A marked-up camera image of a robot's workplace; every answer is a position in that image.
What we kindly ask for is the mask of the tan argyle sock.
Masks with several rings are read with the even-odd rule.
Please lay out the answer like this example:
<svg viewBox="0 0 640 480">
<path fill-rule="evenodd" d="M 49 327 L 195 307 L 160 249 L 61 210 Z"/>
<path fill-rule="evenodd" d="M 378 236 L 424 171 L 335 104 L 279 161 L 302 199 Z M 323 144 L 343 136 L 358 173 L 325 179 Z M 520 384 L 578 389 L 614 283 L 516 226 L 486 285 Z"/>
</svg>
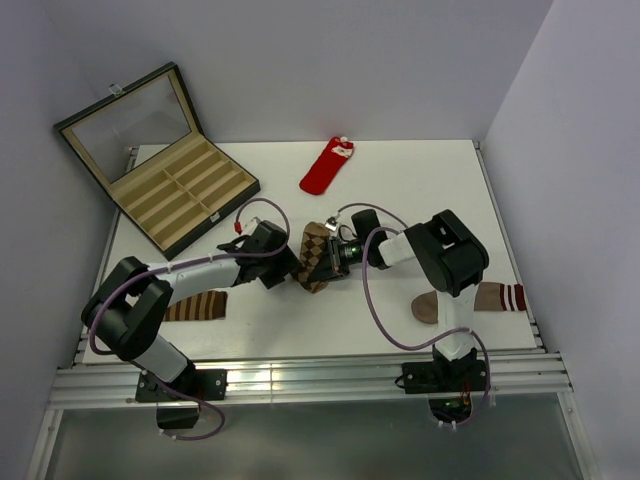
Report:
<svg viewBox="0 0 640 480">
<path fill-rule="evenodd" d="M 310 294 L 316 294 L 328 285 L 327 281 L 311 281 L 310 275 L 320 263 L 329 237 L 329 229 L 318 222 L 309 222 L 302 232 L 299 264 L 292 277 Z"/>
</svg>

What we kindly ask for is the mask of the red christmas sock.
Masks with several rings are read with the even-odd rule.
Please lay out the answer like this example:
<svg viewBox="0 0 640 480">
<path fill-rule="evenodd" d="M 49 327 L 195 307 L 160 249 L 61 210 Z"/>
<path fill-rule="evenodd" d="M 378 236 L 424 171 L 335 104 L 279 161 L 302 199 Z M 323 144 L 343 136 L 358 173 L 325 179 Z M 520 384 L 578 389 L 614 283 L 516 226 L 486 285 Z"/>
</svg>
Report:
<svg viewBox="0 0 640 480">
<path fill-rule="evenodd" d="M 353 152 L 354 143 L 347 137 L 331 138 L 309 171 L 300 180 L 300 189 L 311 195 L 324 194 Z"/>
</svg>

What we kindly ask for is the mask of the black compartment display box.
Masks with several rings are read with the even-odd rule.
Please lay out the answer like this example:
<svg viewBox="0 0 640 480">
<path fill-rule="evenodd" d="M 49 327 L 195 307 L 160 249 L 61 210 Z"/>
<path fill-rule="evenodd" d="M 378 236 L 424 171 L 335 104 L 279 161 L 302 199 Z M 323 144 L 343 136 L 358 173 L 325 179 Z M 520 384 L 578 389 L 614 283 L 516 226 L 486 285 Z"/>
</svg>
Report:
<svg viewBox="0 0 640 480">
<path fill-rule="evenodd" d="M 58 122 L 119 211 L 172 260 L 261 190 L 205 134 L 178 65 L 169 62 Z"/>
</svg>

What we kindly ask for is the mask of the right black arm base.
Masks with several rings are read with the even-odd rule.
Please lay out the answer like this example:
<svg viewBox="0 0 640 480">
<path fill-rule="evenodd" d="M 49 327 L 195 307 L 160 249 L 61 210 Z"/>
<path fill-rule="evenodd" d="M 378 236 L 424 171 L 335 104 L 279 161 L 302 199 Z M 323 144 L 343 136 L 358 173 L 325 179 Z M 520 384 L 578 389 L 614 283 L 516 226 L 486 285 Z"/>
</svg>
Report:
<svg viewBox="0 0 640 480">
<path fill-rule="evenodd" d="M 395 385 L 408 395 L 436 395 L 428 400 L 431 414 L 438 422 L 453 426 L 469 420 L 474 412 L 472 394 L 489 393 L 487 363 L 478 357 L 478 350 L 457 360 L 448 360 L 435 351 L 427 362 L 405 362 Z"/>
</svg>

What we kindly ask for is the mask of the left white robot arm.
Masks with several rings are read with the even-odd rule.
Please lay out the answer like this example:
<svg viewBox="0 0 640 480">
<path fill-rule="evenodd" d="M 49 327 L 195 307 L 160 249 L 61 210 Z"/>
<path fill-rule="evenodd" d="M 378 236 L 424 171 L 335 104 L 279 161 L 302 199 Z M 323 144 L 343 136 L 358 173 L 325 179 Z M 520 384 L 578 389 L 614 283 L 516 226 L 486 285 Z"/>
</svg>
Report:
<svg viewBox="0 0 640 480">
<path fill-rule="evenodd" d="M 154 375 L 170 398 L 183 399 L 194 389 L 195 366 L 160 334 L 169 307 L 254 280 L 270 289 L 298 265 L 286 231 L 259 221 L 249 234 L 203 257 L 155 265 L 134 256 L 122 259 L 84 307 L 81 321 L 108 354 Z"/>
</svg>

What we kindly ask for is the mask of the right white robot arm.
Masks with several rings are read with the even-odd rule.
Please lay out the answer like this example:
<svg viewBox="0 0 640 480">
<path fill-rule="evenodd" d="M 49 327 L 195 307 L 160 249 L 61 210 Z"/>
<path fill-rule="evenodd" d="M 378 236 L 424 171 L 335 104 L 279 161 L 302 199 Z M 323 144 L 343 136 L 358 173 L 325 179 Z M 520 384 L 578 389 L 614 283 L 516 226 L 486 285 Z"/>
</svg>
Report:
<svg viewBox="0 0 640 480">
<path fill-rule="evenodd" d="M 474 302 L 489 255 L 483 244 L 450 210 L 444 210 L 426 223 L 417 223 L 397 232 L 383 227 L 378 208 L 367 204 L 351 217 L 355 229 L 352 240 L 340 237 L 339 216 L 330 217 L 325 226 L 332 233 L 325 242 L 319 263 L 311 271 L 311 282 L 339 280 L 360 265 L 386 270 L 407 261 L 417 261 L 428 283 L 436 290 L 437 320 L 445 332 L 417 346 L 390 342 L 406 351 L 428 346 L 443 357 L 433 365 L 435 383 L 452 390 L 468 374 L 462 360 L 480 344 L 474 334 Z"/>
</svg>

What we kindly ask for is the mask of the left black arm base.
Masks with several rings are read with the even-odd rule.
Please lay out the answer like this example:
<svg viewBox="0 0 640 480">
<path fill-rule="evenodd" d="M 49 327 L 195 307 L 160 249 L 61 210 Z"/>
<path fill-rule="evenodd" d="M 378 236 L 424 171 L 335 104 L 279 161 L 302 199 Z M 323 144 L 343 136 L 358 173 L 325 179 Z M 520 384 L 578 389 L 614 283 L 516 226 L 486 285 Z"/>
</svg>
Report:
<svg viewBox="0 0 640 480">
<path fill-rule="evenodd" d="M 143 371 L 138 378 L 134 401 L 156 406 L 156 425 L 160 429 L 182 433 L 193 429 L 198 421 L 216 416 L 204 402 L 211 404 L 224 400 L 226 389 L 225 369 L 195 369 L 166 385 Z"/>
</svg>

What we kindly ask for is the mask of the brown striped sock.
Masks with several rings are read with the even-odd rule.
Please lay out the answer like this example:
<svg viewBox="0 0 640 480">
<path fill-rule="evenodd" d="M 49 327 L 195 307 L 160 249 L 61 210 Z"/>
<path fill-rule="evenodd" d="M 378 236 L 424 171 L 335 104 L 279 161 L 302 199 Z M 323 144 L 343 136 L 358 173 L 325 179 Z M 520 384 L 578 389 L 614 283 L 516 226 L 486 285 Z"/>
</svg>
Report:
<svg viewBox="0 0 640 480">
<path fill-rule="evenodd" d="M 226 316 L 228 294 L 209 290 L 187 297 L 171 305 L 165 312 L 164 322 L 212 321 Z"/>
</svg>

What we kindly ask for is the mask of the tan sock maroon stripes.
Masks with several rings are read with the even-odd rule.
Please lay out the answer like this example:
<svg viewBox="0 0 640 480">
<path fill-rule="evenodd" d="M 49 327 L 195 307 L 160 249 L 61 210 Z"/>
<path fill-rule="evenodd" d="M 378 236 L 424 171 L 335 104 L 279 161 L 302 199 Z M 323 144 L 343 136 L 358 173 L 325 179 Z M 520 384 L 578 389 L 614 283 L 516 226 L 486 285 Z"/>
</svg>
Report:
<svg viewBox="0 0 640 480">
<path fill-rule="evenodd" d="M 521 284 L 482 282 L 477 290 L 476 312 L 523 312 L 527 310 L 524 287 Z M 411 302 L 413 317 L 428 325 L 438 323 L 437 291 L 423 293 Z"/>
</svg>

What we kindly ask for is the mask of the aluminium frame rail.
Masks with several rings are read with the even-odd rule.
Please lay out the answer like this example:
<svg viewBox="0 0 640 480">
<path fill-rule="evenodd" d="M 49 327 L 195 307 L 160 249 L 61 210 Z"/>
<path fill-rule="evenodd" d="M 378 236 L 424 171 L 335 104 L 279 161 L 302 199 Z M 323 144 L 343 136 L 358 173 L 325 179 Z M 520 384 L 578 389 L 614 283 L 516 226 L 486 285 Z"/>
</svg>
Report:
<svg viewBox="0 0 640 480">
<path fill-rule="evenodd" d="M 391 400 L 405 394 L 395 386 L 405 362 L 429 354 L 401 354 L 272 361 L 199 362 L 201 370 L 224 369 L 222 405 Z M 490 358 L 494 395 L 567 393 L 573 390 L 558 353 L 498 354 Z M 47 410 L 137 407 L 139 370 L 131 365 L 80 364 L 56 373 Z"/>
</svg>

